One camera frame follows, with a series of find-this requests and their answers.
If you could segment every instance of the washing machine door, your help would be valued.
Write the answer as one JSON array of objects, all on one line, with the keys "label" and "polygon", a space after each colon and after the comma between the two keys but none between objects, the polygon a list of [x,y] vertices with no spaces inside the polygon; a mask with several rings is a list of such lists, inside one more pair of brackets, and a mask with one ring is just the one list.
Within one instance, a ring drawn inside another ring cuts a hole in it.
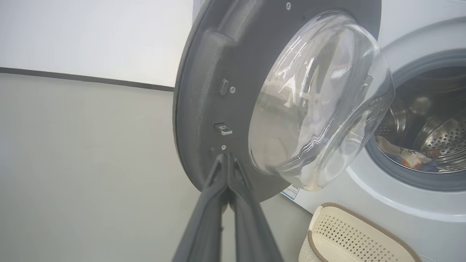
[{"label": "washing machine door", "polygon": [[380,0],[211,0],[185,46],[173,103],[199,189],[218,154],[259,200],[324,187],[363,148],[394,88],[378,47]]}]

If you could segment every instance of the laundry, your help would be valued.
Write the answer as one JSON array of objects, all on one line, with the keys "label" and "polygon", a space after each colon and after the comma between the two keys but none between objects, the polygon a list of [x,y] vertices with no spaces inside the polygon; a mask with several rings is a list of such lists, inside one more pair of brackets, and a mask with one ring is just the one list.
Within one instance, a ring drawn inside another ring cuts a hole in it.
[{"label": "laundry", "polygon": [[422,153],[394,145],[381,136],[376,136],[376,139],[380,150],[393,161],[414,170],[438,172],[438,164],[435,161],[440,155],[438,150],[430,150],[427,153]]}]

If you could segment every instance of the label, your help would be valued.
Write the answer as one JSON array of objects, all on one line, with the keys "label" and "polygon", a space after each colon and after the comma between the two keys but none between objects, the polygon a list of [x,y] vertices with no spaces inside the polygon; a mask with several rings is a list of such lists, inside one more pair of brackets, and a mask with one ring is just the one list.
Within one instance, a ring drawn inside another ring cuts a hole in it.
[{"label": "label", "polygon": [[290,185],[289,187],[285,188],[285,190],[283,190],[281,193],[286,195],[291,200],[295,200],[296,195],[298,194],[298,192],[299,192],[298,187]]}]

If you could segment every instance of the white laundry basket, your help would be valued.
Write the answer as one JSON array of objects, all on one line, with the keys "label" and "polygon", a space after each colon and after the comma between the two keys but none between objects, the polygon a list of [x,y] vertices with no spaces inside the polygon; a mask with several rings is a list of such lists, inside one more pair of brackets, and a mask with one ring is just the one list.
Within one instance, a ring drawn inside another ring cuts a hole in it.
[{"label": "white laundry basket", "polygon": [[405,242],[333,203],[316,209],[299,262],[422,262]]}]

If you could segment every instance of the wall trim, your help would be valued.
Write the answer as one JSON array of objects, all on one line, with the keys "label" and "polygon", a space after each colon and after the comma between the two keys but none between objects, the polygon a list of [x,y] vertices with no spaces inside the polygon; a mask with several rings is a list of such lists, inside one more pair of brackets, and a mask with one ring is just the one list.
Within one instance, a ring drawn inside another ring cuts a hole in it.
[{"label": "wall trim", "polygon": [[108,79],[108,78],[101,78],[101,77],[94,77],[94,76],[80,76],[80,75],[71,75],[71,74],[64,74],[64,73],[27,70],[27,69],[0,67],[0,73],[25,75],[25,76],[41,76],[41,77],[68,79],[68,80],[76,80],[76,81],[83,81],[83,82],[123,85],[123,86],[131,86],[131,87],[144,88],[144,89],[168,91],[168,92],[173,92],[173,89],[174,89],[173,87],[163,86],[163,85],[131,82],[131,81]]}]

